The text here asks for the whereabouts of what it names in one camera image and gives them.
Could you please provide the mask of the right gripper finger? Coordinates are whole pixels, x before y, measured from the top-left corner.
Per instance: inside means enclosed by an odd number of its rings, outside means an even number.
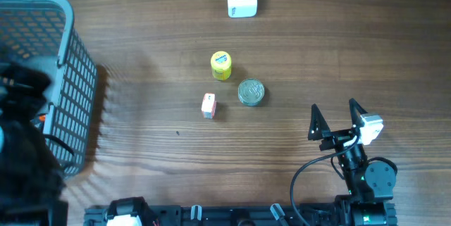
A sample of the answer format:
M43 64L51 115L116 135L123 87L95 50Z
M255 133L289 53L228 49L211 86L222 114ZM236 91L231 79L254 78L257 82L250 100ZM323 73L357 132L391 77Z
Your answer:
M331 130L316 104L311 106L311 122L308 140L322 140L331 135Z
M352 125L356 127L360 124L359 116L366 114L366 110L364 110L354 98L349 100L349 105Z

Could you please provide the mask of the silver tin can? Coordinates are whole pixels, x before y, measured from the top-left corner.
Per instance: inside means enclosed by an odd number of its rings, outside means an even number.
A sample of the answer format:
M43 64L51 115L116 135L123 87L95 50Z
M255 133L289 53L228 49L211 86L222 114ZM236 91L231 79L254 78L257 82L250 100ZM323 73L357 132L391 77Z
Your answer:
M238 99L245 106L258 106L265 95L263 83L257 79L243 80L238 86Z

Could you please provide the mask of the red white small carton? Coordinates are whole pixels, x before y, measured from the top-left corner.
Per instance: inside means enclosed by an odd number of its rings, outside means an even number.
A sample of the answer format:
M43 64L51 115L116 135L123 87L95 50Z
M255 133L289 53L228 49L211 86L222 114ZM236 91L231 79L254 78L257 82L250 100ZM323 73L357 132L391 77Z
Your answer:
M213 119L216 112L216 95L213 93L206 93L202 100L201 107L202 115L205 118Z

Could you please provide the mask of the yellow cylindrical bottle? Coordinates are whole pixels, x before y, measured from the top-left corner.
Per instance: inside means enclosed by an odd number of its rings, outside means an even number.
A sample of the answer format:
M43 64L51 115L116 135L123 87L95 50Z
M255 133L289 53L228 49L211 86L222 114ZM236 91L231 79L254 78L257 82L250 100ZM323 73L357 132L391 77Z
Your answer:
M211 71L214 78L220 81L227 80L232 72L232 58L225 51L217 51L211 57Z

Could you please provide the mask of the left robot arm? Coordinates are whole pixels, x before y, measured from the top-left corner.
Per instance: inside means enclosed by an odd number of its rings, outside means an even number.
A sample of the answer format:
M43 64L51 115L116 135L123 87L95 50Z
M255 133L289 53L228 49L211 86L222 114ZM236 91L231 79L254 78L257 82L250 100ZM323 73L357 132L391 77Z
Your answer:
M60 199L64 167L32 124L46 103L49 77L14 63L1 64L1 224L66 225Z

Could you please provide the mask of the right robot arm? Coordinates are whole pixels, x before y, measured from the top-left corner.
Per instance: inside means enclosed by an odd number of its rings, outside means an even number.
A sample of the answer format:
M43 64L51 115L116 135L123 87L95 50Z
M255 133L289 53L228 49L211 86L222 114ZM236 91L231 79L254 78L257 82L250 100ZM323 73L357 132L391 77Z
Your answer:
M321 141L320 150L333 150L348 193L332 203L303 203L299 211L309 225L396 225L393 188L397 166L382 157L368 158L364 147L383 129L383 119L350 99L352 126L332 131L317 105L311 107L308 139Z

